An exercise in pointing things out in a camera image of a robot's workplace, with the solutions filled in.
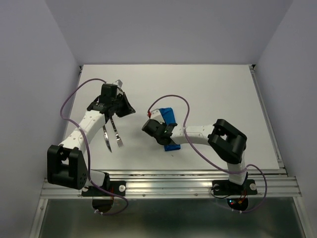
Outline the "blue satin napkin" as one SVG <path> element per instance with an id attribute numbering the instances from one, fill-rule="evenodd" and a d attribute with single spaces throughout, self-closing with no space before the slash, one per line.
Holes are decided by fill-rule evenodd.
<path id="1" fill-rule="evenodd" d="M 162 118 L 164 119 L 164 122 L 166 124 L 176 123 L 174 112 L 173 112 L 172 108 L 160 108 L 159 111 L 160 111 Z M 180 150 L 180 149 L 181 149 L 181 145 L 179 145 L 179 144 L 164 145 L 165 152 L 175 151 L 175 150 Z"/>

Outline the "silver fork black handle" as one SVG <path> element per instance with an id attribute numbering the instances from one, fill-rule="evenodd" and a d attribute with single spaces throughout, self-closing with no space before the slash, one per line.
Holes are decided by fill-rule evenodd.
<path id="1" fill-rule="evenodd" d="M 115 126 L 115 123 L 114 123 L 114 120 L 113 120 L 112 117 L 110 118 L 110 122 L 111 122 L 113 131 L 114 131 L 115 136 L 116 136 L 117 145 L 118 145 L 119 148 L 121 148 L 121 147 L 123 147 L 123 142 L 122 142 L 122 139 L 121 139 L 121 137 L 120 137 L 120 135 L 119 135 L 119 133 L 118 133 L 118 131 L 117 131 L 117 128 L 116 128 L 116 126 Z"/>

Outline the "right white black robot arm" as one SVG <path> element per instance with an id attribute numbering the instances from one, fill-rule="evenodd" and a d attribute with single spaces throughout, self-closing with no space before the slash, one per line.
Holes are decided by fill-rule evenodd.
<path id="1" fill-rule="evenodd" d="M 246 189 L 248 172 L 244 161 L 247 137 L 229 122 L 218 119 L 213 125 L 182 127 L 176 123 L 160 123 L 149 119 L 142 131 L 158 144 L 195 144 L 210 146 L 227 163 L 228 180 L 214 181 L 217 195 L 239 195 Z"/>

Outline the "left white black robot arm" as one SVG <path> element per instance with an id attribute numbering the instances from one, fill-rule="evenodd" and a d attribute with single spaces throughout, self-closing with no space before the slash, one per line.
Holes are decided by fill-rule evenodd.
<path id="1" fill-rule="evenodd" d="M 103 84 L 101 94 L 87 107 L 79 125 L 59 145 L 48 148 L 49 183 L 77 190 L 84 187 L 89 174 L 84 159 L 85 142 L 90 143 L 112 116 L 122 118 L 135 113 L 121 87 L 121 80 Z"/>

